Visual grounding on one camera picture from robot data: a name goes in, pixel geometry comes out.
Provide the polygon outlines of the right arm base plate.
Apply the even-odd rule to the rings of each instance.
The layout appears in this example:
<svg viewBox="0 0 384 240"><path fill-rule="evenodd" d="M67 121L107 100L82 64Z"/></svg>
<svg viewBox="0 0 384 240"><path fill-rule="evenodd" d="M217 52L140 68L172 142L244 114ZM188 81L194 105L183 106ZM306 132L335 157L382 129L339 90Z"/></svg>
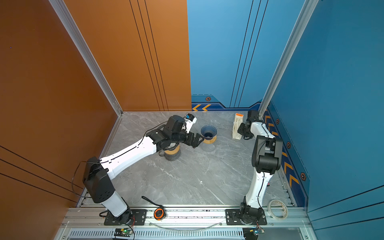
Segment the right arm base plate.
<svg viewBox="0 0 384 240"><path fill-rule="evenodd" d="M241 213L240 209L226 209L227 225L252 225L252 226L266 226L267 217L262 208L250 208L248 212Z"/></svg>

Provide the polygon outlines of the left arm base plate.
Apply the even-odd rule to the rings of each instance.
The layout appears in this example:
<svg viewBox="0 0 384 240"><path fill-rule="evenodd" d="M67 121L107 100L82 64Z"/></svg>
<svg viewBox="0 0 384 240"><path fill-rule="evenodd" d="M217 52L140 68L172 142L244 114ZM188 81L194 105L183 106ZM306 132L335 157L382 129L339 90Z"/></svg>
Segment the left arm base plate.
<svg viewBox="0 0 384 240"><path fill-rule="evenodd" d="M115 217L110 211L103 211L99 214L104 218L105 226L143 226L146 221L147 210L127 210L121 216Z"/></svg>

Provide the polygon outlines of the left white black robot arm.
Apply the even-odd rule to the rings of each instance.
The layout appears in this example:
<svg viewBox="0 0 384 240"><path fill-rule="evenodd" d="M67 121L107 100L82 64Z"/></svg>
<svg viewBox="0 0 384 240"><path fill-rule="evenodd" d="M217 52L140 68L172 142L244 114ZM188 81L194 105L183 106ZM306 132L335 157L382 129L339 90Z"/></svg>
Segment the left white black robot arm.
<svg viewBox="0 0 384 240"><path fill-rule="evenodd" d="M112 180L139 160L161 151L176 149L180 144L196 148L203 142L200 134L191 132L197 118L173 115L166 122L147 130L136 143L112 155L86 162L83 183L96 204L101 204L115 221L123 225L133 223L133 212L117 193Z"/></svg>

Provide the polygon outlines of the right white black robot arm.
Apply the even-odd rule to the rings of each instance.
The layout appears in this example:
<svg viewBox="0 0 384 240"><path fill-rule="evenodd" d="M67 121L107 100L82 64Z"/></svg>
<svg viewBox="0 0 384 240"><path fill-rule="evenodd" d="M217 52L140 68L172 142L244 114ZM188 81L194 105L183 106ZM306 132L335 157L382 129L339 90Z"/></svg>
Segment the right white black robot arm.
<svg viewBox="0 0 384 240"><path fill-rule="evenodd" d="M254 175L240 205L240 220L245 225L266 225L263 199L270 179L281 167L283 141L269 131L265 121L259 119L259 112L254 110L248 111L247 120L240 125L238 133L246 140L256 138L251 159Z"/></svg>

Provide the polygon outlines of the blue ribbed dripper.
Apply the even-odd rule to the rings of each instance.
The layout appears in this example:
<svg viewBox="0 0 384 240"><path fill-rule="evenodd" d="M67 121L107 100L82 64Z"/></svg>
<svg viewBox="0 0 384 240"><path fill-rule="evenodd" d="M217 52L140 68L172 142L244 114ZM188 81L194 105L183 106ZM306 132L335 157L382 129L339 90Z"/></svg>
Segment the blue ribbed dripper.
<svg viewBox="0 0 384 240"><path fill-rule="evenodd" d="M204 137L204 138L207 138L207 137L214 137L217 135L217 129L216 127L212 126L212 125L206 125L206 126L203 126L201 128L201 135Z"/></svg>

